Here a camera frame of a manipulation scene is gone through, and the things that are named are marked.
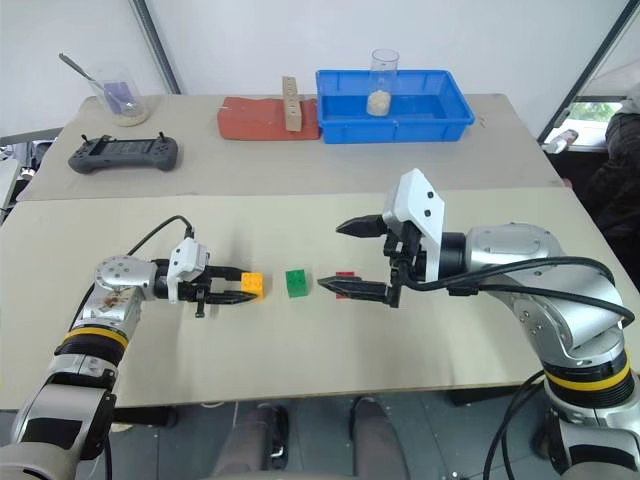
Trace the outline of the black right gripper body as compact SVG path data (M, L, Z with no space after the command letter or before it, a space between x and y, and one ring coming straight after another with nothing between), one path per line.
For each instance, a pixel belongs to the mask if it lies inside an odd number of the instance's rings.
M399 233L387 228L383 254L389 258L390 285L386 304L397 308L405 280L422 283L426 276L426 251L421 246L422 233L410 221L401 223Z

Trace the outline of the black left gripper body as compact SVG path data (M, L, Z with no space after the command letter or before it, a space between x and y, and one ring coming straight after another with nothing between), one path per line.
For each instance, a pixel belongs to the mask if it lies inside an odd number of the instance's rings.
M204 279L200 280L181 281L178 283L177 293L179 301L196 305L195 318L204 318L205 307L217 305L219 302L219 298L211 290L211 280L209 277L204 277Z

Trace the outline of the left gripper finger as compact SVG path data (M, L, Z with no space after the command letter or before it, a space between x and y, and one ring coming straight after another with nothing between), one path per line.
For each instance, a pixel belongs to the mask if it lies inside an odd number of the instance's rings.
M205 273L210 278L221 278L226 281L241 281L246 270L228 266L207 266Z
M235 305L257 298L258 296L254 293L242 291L210 292L206 296L206 303L209 305Z

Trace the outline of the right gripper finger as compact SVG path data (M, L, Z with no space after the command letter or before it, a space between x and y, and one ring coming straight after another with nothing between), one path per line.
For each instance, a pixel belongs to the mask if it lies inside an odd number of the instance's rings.
M346 298L387 303L387 285L357 276L330 276L317 280L319 286Z
M344 221L336 232L356 238L376 238L385 234L385 222L381 215L365 215Z

